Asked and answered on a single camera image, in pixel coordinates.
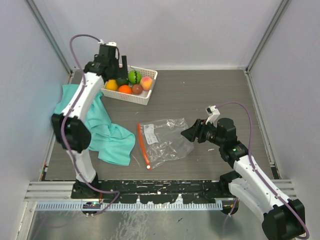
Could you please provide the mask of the green fake fruit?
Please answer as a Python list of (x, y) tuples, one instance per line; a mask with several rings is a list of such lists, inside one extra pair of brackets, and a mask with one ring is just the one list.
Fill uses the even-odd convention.
[(132, 85), (138, 85), (140, 84), (140, 81), (142, 79), (141, 73), (139, 71), (136, 70), (131, 70), (128, 73), (128, 81), (132, 84)]

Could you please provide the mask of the dark green fake avocado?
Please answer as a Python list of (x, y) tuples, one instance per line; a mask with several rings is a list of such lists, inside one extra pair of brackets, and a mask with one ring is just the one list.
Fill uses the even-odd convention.
[(123, 85), (128, 85), (128, 84), (129, 84), (129, 81), (128, 81), (128, 79), (126, 79), (126, 78), (118, 78), (118, 79), (116, 80), (116, 84), (117, 84), (119, 87), (121, 87), (121, 86), (123, 86)]

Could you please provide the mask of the yellow fake lemon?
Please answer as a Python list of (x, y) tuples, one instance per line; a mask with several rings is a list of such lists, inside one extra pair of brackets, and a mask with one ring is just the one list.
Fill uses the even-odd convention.
[(110, 79), (104, 86), (106, 90), (117, 91), (118, 85), (115, 79)]

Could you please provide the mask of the orange fake orange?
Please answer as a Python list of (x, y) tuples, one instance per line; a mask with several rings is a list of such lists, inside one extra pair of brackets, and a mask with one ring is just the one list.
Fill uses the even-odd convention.
[(131, 95), (132, 88), (129, 85), (122, 85), (118, 88), (118, 92)]

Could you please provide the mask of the fake peach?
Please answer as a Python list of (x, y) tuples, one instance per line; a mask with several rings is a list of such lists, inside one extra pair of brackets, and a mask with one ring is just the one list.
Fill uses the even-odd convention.
[(149, 76), (144, 76), (140, 80), (140, 85), (144, 91), (149, 91), (153, 85), (153, 79)]

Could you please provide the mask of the brown fake kiwi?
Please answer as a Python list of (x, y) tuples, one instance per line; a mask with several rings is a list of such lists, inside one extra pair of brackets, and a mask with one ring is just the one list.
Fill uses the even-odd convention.
[(131, 87), (131, 91), (132, 91), (132, 94), (134, 95), (140, 95), (143, 92), (143, 88), (140, 84), (134, 84)]

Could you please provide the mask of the clear zip bag orange seal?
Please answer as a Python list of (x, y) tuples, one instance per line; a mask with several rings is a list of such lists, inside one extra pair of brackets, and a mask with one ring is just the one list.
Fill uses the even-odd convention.
[(146, 163), (152, 170), (168, 161), (186, 157), (194, 144), (181, 135), (189, 128), (184, 118), (161, 119), (137, 124), (137, 139)]

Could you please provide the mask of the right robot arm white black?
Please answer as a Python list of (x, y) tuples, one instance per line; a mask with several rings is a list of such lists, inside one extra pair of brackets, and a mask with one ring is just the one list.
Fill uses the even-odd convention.
[(291, 240), (307, 237), (305, 207), (281, 191), (258, 166), (247, 147), (237, 137), (230, 118), (217, 124), (197, 119), (194, 125), (181, 132), (188, 141), (209, 141), (219, 147), (221, 158), (233, 169), (220, 176), (219, 191), (243, 202), (260, 220), (269, 240)]

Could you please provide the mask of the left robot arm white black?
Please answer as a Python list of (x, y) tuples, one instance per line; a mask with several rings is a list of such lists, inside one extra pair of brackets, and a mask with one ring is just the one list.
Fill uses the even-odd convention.
[(127, 78), (127, 57), (120, 55), (115, 42), (100, 43), (98, 54), (81, 69), (82, 79), (61, 113), (51, 116), (58, 143), (68, 153), (76, 172), (77, 187), (88, 198), (100, 193), (99, 178), (89, 153), (92, 135), (85, 126), (87, 113), (96, 95), (109, 80)]

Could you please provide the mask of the white perforated plastic basket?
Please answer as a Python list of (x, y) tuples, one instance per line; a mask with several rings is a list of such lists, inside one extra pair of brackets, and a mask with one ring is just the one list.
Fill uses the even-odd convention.
[(154, 90), (154, 87), (156, 84), (156, 80), (158, 77), (158, 72), (156, 70), (152, 70), (152, 69), (141, 68), (141, 67), (129, 65), (128, 72), (133, 71), (133, 70), (140, 72), (142, 77), (150, 77), (153, 79), (152, 85), (151, 85), (149, 91), (143, 91), (141, 94), (136, 95), (136, 94), (127, 94), (127, 93), (123, 93), (123, 92), (108, 90), (103, 87), (100, 89), (102, 94), (108, 98), (117, 99), (117, 100), (121, 100), (121, 101), (126, 101), (126, 102), (130, 102), (130, 103), (135, 103), (135, 104), (146, 106), (150, 100), (152, 93), (153, 93), (153, 90)]

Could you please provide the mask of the teal cloth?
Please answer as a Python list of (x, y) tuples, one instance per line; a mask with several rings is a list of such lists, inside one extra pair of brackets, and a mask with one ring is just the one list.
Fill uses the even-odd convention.
[(135, 135), (111, 121), (98, 92), (93, 100), (84, 125), (91, 133), (89, 150), (98, 152), (98, 158), (106, 163), (129, 166), (131, 152), (136, 143)]

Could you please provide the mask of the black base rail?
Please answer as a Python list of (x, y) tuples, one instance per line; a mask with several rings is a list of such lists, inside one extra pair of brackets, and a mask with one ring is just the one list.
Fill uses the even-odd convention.
[(97, 189), (108, 193), (99, 193), (90, 188), (82, 189), (75, 183), (72, 199), (102, 199), (110, 203), (120, 193), (116, 203), (142, 204), (175, 203), (179, 197), (183, 204), (210, 204), (218, 199), (234, 199), (228, 190), (214, 180), (99, 180)]

